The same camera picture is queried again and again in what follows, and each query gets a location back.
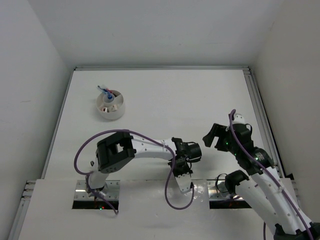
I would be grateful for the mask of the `clear blue gel pen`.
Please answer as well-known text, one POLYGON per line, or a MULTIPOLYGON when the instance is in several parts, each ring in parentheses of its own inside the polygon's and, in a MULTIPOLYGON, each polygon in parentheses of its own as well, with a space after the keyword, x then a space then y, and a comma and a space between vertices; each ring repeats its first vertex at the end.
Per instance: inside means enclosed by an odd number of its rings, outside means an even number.
POLYGON ((114 95, 112 93, 108 92, 106 94, 106 102, 110 103, 110 102, 112 102, 114 100, 114 98, 115 97, 114 97, 114 95))

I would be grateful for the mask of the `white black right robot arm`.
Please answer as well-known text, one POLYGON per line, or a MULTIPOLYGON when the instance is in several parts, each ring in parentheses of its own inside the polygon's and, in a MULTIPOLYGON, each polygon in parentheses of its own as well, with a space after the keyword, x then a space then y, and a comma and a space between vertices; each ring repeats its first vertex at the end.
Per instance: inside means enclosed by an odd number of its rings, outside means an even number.
POLYGON ((225 126, 214 123, 202 140, 206 147, 211 147, 215 138, 215 148, 230 152, 241 167, 226 175, 225 188, 247 202, 275 240, 320 238, 320 224, 312 221, 288 193, 272 158, 254 145, 252 129, 247 124, 225 126))

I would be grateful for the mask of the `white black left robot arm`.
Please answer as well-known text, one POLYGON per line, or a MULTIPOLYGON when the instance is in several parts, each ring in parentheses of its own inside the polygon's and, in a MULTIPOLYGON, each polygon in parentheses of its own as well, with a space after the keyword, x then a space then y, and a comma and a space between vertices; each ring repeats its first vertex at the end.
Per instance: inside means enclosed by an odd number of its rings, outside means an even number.
POLYGON ((196 142, 184 142, 172 137, 157 140, 156 143, 146 137, 134 136, 128 132, 116 132, 97 143, 96 160, 88 185, 93 190, 102 190, 107 177, 121 170, 133 159, 156 158, 169 161, 173 176, 181 193, 192 190, 192 163, 199 162, 202 151, 196 142))

